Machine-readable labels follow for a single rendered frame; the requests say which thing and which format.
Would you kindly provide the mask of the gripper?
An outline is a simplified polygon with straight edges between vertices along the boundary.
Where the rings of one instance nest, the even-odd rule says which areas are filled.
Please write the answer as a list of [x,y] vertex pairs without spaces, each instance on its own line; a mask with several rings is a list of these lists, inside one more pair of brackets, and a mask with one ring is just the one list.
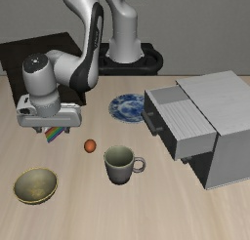
[[37,115],[36,108],[30,103],[29,95],[21,96],[17,106],[17,119],[22,127],[34,128],[36,133],[42,133],[42,127],[64,127],[66,134],[70,127],[79,127],[82,116],[81,108],[75,103],[62,103],[59,112],[50,117]]

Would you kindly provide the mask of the rainbow cake wedge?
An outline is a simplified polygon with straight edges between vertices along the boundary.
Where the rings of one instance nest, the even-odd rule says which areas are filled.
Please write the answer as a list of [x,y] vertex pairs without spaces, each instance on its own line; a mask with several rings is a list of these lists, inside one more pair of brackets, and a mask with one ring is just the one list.
[[51,127],[45,132],[47,143],[52,142],[64,131],[64,127]]

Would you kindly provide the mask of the blue and white plate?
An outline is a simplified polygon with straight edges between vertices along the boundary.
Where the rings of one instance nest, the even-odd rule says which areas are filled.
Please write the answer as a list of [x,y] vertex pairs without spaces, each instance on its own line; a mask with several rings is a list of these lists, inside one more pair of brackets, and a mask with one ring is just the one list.
[[112,118],[123,123],[136,124],[143,121],[144,96],[140,94],[124,94],[113,99],[108,112]]

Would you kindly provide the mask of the small orange fruit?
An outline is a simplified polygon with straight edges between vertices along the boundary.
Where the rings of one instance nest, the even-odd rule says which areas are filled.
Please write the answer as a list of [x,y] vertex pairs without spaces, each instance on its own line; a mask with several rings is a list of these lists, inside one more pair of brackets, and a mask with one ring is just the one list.
[[84,142],[84,149],[87,153],[92,153],[96,150],[97,144],[94,140],[89,139]]

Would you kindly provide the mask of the olive bowl with yellow rim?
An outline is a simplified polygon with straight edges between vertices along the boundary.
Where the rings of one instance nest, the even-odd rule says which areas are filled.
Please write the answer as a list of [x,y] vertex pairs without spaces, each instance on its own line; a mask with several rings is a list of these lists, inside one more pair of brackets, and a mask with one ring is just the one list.
[[19,201],[37,205],[49,200],[58,188],[58,176],[47,168],[31,168],[15,181],[13,191]]

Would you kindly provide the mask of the grey-green mug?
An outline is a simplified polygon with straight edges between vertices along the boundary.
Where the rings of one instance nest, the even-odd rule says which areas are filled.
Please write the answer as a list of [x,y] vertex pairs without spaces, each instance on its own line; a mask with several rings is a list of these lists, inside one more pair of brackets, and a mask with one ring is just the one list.
[[104,165],[109,180],[117,185],[129,181],[133,173],[141,173],[146,168],[146,160],[136,157],[127,146],[115,145],[104,153]]

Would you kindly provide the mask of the grey cabinet drawer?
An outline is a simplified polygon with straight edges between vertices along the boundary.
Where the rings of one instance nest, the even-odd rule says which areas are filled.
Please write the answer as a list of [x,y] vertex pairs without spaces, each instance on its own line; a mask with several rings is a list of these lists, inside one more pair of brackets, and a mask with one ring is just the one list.
[[142,116],[174,160],[213,151],[217,132],[179,86],[145,90]]

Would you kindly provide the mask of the grey cabinet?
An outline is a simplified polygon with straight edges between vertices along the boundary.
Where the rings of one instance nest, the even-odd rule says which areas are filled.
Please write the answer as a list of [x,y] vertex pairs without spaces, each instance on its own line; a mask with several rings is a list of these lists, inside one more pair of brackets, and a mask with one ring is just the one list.
[[203,186],[250,179],[250,85],[231,71],[177,83],[217,131],[213,152],[189,161]]

